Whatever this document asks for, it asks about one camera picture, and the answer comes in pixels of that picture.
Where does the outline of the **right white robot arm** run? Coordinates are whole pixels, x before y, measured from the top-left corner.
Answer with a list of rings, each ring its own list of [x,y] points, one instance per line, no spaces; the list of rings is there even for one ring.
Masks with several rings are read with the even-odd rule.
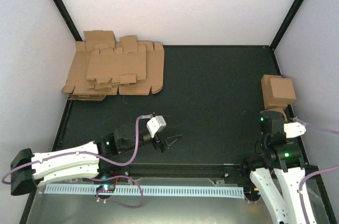
[[[296,140],[306,132],[299,122],[286,122],[281,112],[261,112],[261,152],[244,160],[242,180],[252,183],[273,223],[316,223],[307,186],[306,163]]]

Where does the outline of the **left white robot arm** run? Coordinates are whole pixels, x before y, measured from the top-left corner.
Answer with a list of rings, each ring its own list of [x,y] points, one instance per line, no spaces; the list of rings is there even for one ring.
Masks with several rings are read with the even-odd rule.
[[[105,158],[132,153],[136,146],[145,145],[164,152],[181,137],[181,134],[171,135],[163,129],[150,133],[146,125],[137,130],[134,124],[125,123],[107,136],[78,147],[49,153],[22,149],[10,165],[11,195],[29,194],[40,186],[77,178],[97,176],[108,181],[113,177],[114,169],[104,161]]]

